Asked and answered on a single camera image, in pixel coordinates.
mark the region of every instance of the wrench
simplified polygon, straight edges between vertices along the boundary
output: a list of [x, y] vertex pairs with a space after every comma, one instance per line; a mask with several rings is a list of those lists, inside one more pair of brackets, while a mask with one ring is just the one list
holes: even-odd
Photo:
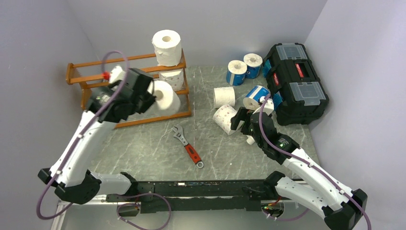
[[188, 143], [188, 141], [183, 136], [183, 128], [180, 125], [175, 125], [172, 127], [172, 130], [175, 132], [173, 135], [175, 138], [179, 139], [183, 146], [185, 147], [186, 151], [188, 152], [189, 156], [191, 157], [192, 161], [196, 164], [196, 166], [201, 169], [203, 168], [204, 164], [202, 159], [200, 159], [199, 154], [194, 150], [193, 146]]

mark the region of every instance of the gray marble surface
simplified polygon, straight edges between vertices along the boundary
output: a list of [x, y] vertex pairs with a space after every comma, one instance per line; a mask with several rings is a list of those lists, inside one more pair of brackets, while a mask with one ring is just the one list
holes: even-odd
[[[91, 162], [90, 170], [98, 173], [128, 172], [139, 181], [145, 180], [233, 180], [264, 179], [273, 171], [294, 178], [297, 175], [268, 159], [257, 145], [248, 145], [246, 136], [235, 132], [228, 136], [213, 120], [213, 88], [229, 86], [225, 81], [226, 66], [188, 67], [192, 117], [172, 119], [140, 126], [116, 129], [102, 144]], [[266, 86], [262, 75], [234, 86], [238, 110], [245, 95], [256, 85]], [[307, 126], [279, 126], [297, 141], [318, 163]], [[198, 169], [182, 143], [173, 137], [174, 125], [181, 125], [190, 144], [204, 162]]]

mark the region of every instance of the wooden rack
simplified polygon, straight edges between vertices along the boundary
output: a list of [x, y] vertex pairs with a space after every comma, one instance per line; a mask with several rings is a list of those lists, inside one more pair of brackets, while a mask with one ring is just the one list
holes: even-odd
[[[155, 57], [156, 57], [155, 54], [146, 54], [146, 55], [139, 55], [139, 56], [131, 56], [131, 57], [128, 57], [127, 59], [128, 59], [128, 61], [131, 61], [131, 60], [139, 60], [139, 59], [155, 58]], [[123, 61], [124, 61], [123, 58], [108, 59], [106, 61], [106, 64], [115, 63], [115, 62], [123, 62]], [[66, 71], [66, 82], [69, 85], [72, 85], [75, 83], [78, 83], [80, 85], [80, 88], [82, 91], [82, 99], [80, 102], [80, 106], [82, 109], [85, 109], [85, 107], [86, 107], [86, 103], [87, 103], [88, 99], [90, 98], [92, 88], [106, 86], [109, 83], [108, 82], [89, 83], [89, 81], [103, 80], [102, 73], [96, 74], [96, 75], [90, 75], [90, 76], [82, 76], [80, 74], [79, 69], [83, 68], [83, 67], [96, 66], [96, 65], [101, 65], [101, 64], [102, 64], [101, 61], [94, 61], [94, 62], [80, 63], [80, 64], [72, 64], [72, 63], [68, 64], [68, 69]], [[147, 73], [153, 73], [153, 72], [157, 73], [157, 72], [176, 70], [176, 69], [183, 70], [183, 78], [184, 78], [183, 87], [181, 90], [176, 91], [176, 94], [186, 96], [188, 111], [179, 112], [179, 113], [171, 115], [171, 116], [151, 117], [151, 118], [134, 120], [134, 121], [121, 121], [120, 123], [118, 123], [116, 125], [116, 128], [135, 126], [135, 125], [151, 123], [151, 122], [156, 122], [156, 121], [164, 121], [164, 120], [169, 120], [169, 119], [173, 119], [173, 118], [191, 116], [192, 109], [191, 109], [190, 100], [189, 100], [189, 86], [188, 86], [188, 82], [186, 80], [186, 71], [185, 71], [186, 60], [185, 60], [185, 55], [183, 53], [183, 50], [182, 50], [182, 58], [180, 60], [180, 63], [177, 66], [172, 66], [172, 67], [153, 66], [153, 67], [141, 68], [141, 70], [143, 70]], [[153, 77], [159, 78], [159, 75], [154, 74]]]

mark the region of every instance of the black toolbox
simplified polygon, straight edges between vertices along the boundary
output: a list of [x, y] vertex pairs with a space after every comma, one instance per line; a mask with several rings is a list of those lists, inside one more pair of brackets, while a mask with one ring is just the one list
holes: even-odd
[[323, 115], [329, 98], [304, 45], [279, 43], [272, 46], [263, 60], [262, 71], [279, 125], [307, 125]]

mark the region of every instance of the white wall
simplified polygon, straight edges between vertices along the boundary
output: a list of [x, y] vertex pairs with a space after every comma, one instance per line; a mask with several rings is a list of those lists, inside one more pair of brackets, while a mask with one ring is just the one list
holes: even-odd
[[[68, 0], [102, 57], [154, 52], [151, 39], [177, 31], [188, 65], [224, 65], [277, 42], [305, 42], [327, 0]], [[151, 59], [150, 65], [156, 65]]]
[[406, 229], [405, 12], [403, 0], [328, 0], [305, 43], [331, 99], [311, 124], [318, 156], [368, 194], [375, 230]]
[[[96, 56], [65, 0], [0, 2], [0, 223], [2, 230], [46, 230], [35, 204], [37, 178], [65, 149], [80, 119], [78, 88], [65, 82], [69, 62]], [[45, 196], [43, 213], [55, 213]]]

